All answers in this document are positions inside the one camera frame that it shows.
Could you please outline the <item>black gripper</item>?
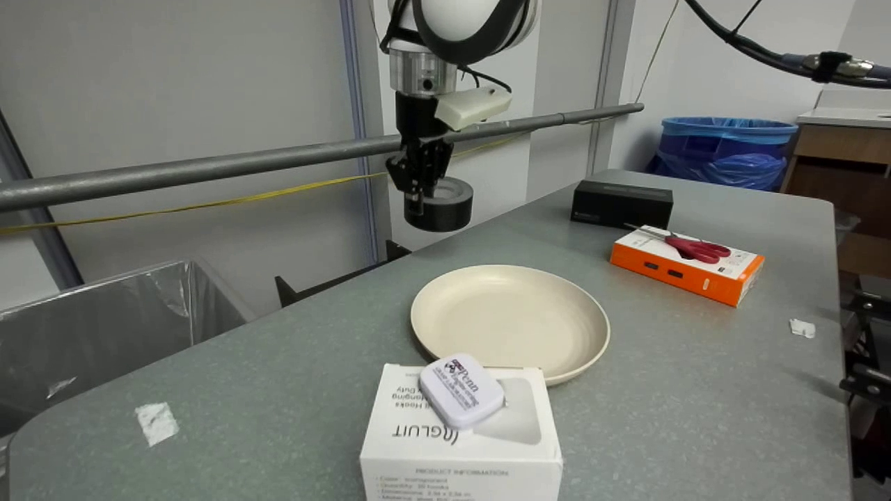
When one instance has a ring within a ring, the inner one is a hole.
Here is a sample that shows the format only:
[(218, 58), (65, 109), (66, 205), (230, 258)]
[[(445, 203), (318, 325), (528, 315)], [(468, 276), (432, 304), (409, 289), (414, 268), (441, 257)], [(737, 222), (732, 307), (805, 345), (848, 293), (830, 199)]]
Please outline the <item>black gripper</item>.
[(404, 203), (411, 212), (422, 210), (422, 185), (432, 185), (432, 193), (443, 193), (452, 185), (452, 146), (443, 143), (449, 126), (434, 112), (434, 97), (395, 94), (400, 151), (386, 160), (386, 173), (395, 185), (409, 185)]

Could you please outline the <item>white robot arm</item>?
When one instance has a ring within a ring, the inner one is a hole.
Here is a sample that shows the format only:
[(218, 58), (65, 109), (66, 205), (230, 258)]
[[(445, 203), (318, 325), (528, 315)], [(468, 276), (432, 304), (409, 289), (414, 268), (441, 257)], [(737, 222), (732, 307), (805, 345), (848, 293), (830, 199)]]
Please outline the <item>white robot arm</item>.
[(509, 109), (513, 86), (477, 64), (527, 40), (538, 0), (389, 0), (378, 51), (389, 58), (400, 153), (386, 173), (414, 219), (466, 214), (473, 190), (449, 179), (449, 132)]

